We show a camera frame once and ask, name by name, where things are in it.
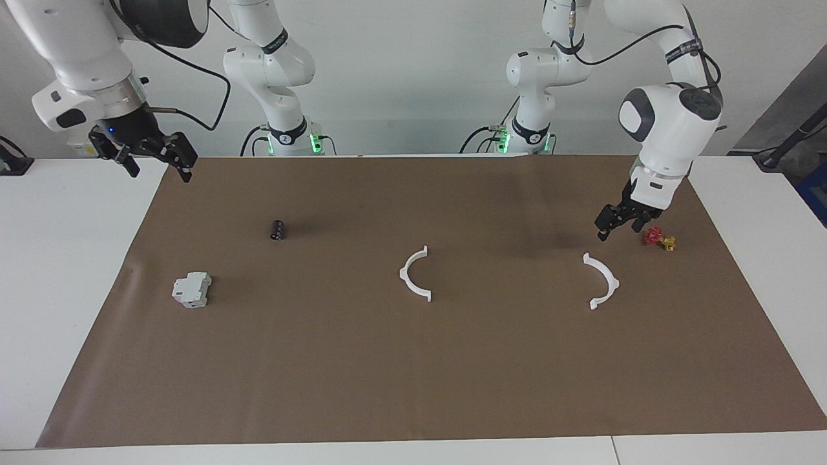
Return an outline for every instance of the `green led light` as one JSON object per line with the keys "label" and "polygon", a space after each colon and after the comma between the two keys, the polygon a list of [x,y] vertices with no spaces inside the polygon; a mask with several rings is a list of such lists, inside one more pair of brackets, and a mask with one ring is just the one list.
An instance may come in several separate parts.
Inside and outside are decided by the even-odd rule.
{"label": "green led light", "polygon": [[504,132],[503,137],[500,138],[502,144],[500,145],[500,153],[508,153],[509,151],[509,142],[511,142],[511,134]]}
{"label": "green led light", "polygon": [[313,153],[322,151],[322,144],[315,134],[310,134],[310,143],[313,145]]}

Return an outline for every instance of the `white semicircular bracket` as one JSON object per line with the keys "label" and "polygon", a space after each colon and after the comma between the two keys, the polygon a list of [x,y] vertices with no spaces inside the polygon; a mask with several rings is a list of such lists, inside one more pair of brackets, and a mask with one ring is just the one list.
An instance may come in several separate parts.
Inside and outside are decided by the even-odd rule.
{"label": "white semicircular bracket", "polygon": [[403,266],[402,269],[399,270],[399,277],[402,278],[403,281],[405,281],[405,284],[408,285],[408,289],[410,289],[416,295],[421,295],[422,297],[428,299],[428,302],[430,302],[431,301],[431,291],[422,289],[421,287],[415,285],[413,282],[411,282],[411,279],[408,276],[408,269],[411,267],[411,265],[415,261],[419,260],[420,258],[424,258],[426,256],[428,256],[428,246],[425,246],[424,249],[422,249],[421,251],[416,252],[412,256],[410,256],[408,261],[405,262],[405,266]]}
{"label": "white semicircular bracket", "polygon": [[593,266],[597,269],[600,273],[603,273],[603,276],[606,278],[606,282],[609,283],[609,293],[606,294],[605,297],[600,297],[598,299],[592,299],[589,302],[589,306],[593,310],[597,310],[597,306],[603,304],[606,300],[611,299],[612,295],[614,295],[614,291],[620,287],[620,281],[614,278],[612,271],[604,265],[602,262],[595,260],[594,258],[590,257],[588,253],[583,256],[583,263],[588,266]]}

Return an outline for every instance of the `brown paper mat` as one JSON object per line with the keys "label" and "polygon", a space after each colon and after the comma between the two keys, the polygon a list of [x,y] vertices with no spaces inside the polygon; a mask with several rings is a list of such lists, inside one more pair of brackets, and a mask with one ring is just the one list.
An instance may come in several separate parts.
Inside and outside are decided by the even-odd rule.
{"label": "brown paper mat", "polygon": [[[37,446],[827,429],[688,183],[658,223],[677,252],[597,240],[631,162],[168,171]],[[431,304],[399,279],[423,244]],[[621,281],[596,312],[584,252]],[[170,297],[189,271],[213,276],[206,309]]]}

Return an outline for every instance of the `white wall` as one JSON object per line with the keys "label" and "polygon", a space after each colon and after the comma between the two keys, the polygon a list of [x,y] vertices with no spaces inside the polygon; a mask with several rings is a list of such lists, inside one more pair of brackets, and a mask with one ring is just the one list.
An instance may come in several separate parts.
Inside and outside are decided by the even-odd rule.
{"label": "white wall", "polygon": [[[499,122],[515,92],[505,63],[522,49],[547,46],[540,27],[542,0],[277,0],[290,34],[313,53],[318,72],[297,89],[304,111],[334,136],[340,153],[457,151],[468,133]],[[614,29],[597,2],[588,19],[588,43],[602,57],[633,39]],[[213,2],[229,17],[226,4]],[[824,0],[686,0],[707,50],[724,67],[724,123],[708,153],[723,155],[755,123],[827,41]],[[50,80],[28,69],[27,46],[9,50],[2,30],[0,130],[38,156],[67,153],[59,138],[35,124],[28,98]],[[181,55],[222,69],[222,54],[241,39],[211,21],[209,33]],[[152,104],[180,106],[211,120],[222,84],[186,69],[148,46],[124,45],[140,75],[152,82]],[[558,153],[633,153],[636,144],[616,122],[619,103],[633,87],[669,80],[660,50],[644,43],[599,67],[590,80],[554,91]],[[161,116],[167,132],[185,131],[202,156],[235,155],[246,131],[263,122],[261,109],[238,89],[224,122],[206,133],[191,122]]]}

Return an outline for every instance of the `white table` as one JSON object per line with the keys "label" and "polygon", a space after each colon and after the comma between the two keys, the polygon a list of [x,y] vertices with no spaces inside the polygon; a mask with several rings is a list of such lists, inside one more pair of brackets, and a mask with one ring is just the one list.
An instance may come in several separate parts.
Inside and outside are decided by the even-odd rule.
{"label": "white table", "polygon": [[[827,432],[10,450],[34,446],[146,214],[164,166],[139,164],[137,180],[90,160],[0,178],[0,463],[827,463]],[[749,159],[702,158],[691,183],[827,411],[827,230]]]}

